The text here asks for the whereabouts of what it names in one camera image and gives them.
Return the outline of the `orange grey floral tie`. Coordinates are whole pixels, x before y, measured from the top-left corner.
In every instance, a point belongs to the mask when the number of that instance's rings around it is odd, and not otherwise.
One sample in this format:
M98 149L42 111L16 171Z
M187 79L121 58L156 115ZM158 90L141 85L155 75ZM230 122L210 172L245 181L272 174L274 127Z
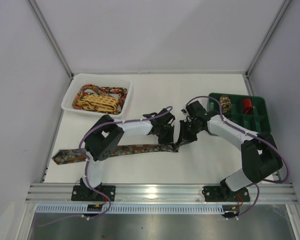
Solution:
M175 144L129 144L118 145L109 157L119 157L125 155L136 155L145 153L178 153L179 147ZM55 153L51 159L57 165L73 164L85 162L87 151L82 149L62 149Z

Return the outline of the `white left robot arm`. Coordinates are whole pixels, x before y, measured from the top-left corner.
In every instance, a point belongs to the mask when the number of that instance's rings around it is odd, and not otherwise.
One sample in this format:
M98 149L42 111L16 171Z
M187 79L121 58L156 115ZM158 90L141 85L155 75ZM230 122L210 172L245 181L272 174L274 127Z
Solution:
M131 136L154 135L158 146L168 152L175 152L174 144L175 117L171 114L172 106L163 108L159 113L144 114L138 119L117 120L106 114L84 135L78 149L84 145L86 165L82 181L89 189L95 189L102 183L104 164L116 150L122 138Z

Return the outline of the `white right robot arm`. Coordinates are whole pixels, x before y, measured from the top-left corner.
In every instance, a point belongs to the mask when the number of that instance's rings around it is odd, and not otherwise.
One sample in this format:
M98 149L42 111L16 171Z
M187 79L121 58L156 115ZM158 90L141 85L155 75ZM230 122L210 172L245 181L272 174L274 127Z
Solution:
M240 151L241 168L220 182L226 191L237 192L257 184L283 167L283 160L270 133L246 129L220 111L207 111L198 100L187 103L184 112L186 119L180 121L178 147L197 141L197 134L205 131L223 138Z

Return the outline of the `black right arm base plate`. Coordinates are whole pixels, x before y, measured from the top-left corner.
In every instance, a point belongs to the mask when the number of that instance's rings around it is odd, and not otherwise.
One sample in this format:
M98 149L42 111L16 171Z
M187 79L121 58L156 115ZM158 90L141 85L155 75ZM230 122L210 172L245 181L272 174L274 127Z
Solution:
M231 191L227 186L220 185L206 185L203 187L201 193L206 202L250 202L250 194L246 187L238 191Z

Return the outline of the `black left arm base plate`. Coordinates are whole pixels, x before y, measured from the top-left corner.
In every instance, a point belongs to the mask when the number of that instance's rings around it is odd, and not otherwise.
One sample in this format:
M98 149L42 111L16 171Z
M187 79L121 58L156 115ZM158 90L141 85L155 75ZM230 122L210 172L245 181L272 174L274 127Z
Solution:
M115 200L115 185L101 185L96 189L104 195L107 195L111 201ZM71 201L74 202L103 202L104 199L103 195L96 193L85 185L75 185L72 189Z

